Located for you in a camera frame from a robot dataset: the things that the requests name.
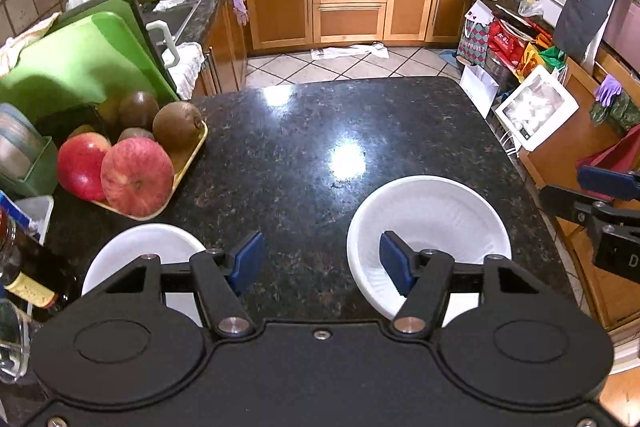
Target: white plate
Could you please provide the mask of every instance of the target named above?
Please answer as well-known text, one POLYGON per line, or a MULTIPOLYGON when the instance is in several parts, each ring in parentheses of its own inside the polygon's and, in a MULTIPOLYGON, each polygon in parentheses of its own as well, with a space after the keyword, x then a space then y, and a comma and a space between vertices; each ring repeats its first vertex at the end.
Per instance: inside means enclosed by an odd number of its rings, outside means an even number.
MULTIPOLYGON (((360 291, 388 319, 405 299, 380 263, 380 235, 386 230, 396 232, 415 251, 435 248, 459 263, 481 264, 489 253, 511 258, 502 220, 465 185, 438 176, 409 176, 383 185, 353 216, 347 258, 360 291)), ((451 295, 444 324, 477 305, 478 294, 451 295)))
MULTIPOLYGON (((116 273, 143 253, 157 253, 163 264, 185 263, 191 255, 205 250, 189 232, 165 225, 148 223, 119 233, 98 252, 82 284, 82 295, 116 273)), ((191 293, 167 293, 166 304, 201 326, 191 293)))

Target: bottle label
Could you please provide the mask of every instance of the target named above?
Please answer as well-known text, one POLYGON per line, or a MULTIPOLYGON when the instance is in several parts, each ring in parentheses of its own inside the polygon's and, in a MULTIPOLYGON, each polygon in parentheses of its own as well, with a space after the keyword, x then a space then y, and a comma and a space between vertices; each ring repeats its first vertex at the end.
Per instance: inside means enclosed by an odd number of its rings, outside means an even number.
POLYGON ((34 281, 24 273, 18 274, 14 282, 5 286, 14 295, 38 308, 49 308, 56 301, 56 293, 34 281))

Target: white handle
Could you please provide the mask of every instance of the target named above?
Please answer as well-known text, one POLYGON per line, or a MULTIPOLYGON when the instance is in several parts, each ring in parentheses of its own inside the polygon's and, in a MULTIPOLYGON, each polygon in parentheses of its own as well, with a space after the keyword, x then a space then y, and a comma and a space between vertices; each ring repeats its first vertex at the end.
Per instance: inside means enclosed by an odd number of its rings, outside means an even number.
POLYGON ((180 62, 180 55, 178 54, 178 50, 175 49, 174 38, 171 36, 169 26, 167 26, 166 22, 164 21, 152 21, 146 25, 146 31, 151 30, 162 30, 162 34, 164 35, 164 43, 166 44, 166 47, 169 48, 169 51, 171 51, 171 54, 174 56, 173 62, 171 62, 170 64, 166 62, 164 64, 165 68, 173 68, 174 66, 177 66, 178 62, 180 62))

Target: fruit tray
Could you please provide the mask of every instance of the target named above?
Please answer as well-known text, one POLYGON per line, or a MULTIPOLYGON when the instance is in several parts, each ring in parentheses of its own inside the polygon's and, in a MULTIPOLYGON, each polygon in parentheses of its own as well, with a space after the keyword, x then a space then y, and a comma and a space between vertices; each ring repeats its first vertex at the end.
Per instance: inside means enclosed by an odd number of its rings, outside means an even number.
POLYGON ((166 206, 169 204, 169 201, 174 196, 175 189, 178 188, 178 185, 180 185, 182 178, 184 178, 185 172, 187 172, 187 170, 191 166, 191 163, 196 157, 196 154, 202 148, 204 144, 204 140, 207 139, 207 134, 209 134, 209 128, 205 123, 202 131, 200 132, 200 139, 198 140, 198 143, 196 143, 196 147, 193 149, 191 156, 189 156, 189 159, 185 163, 184 167, 174 174, 174 187, 171 190, 171 194, 167 198, 166 203, 157 212, 154 212, 153 214, 149 214, 148 216, 145 216, 145 217, 136 217, 136 216, 129 216, 129 214, 123 214, 122 212, 120 212, 119 210, 116 210, 109 203, 106 203, 105 201, 92 201, 92 203, 95 203, 98 206, 101 206, 102 208, 106 208, 111 212, 115 212, 116 214, 120 214, 121 216, 127 216, 127 217, 130 217, 131 219, 135 219, 136 221, 148 221, 149 219, 153 219, 154 217, 159 216, 159 214, 166 208, 166 206))

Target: red apple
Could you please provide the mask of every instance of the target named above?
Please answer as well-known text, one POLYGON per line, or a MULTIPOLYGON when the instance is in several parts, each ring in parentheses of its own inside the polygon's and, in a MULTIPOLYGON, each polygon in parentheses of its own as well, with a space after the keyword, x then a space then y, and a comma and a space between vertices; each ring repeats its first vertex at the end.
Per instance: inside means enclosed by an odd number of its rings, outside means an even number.
POLYGON ((70 138, 58 151, 58 181, 65 190, 83 200, 103 200, 100 168, 109 141, 96 132, 70 138))
POLYGON ((171 196, 174 166, 158 143, 136 136, 109 149, 100 177, 113 208, 129 216, 145 217, 160 210, 171 196))

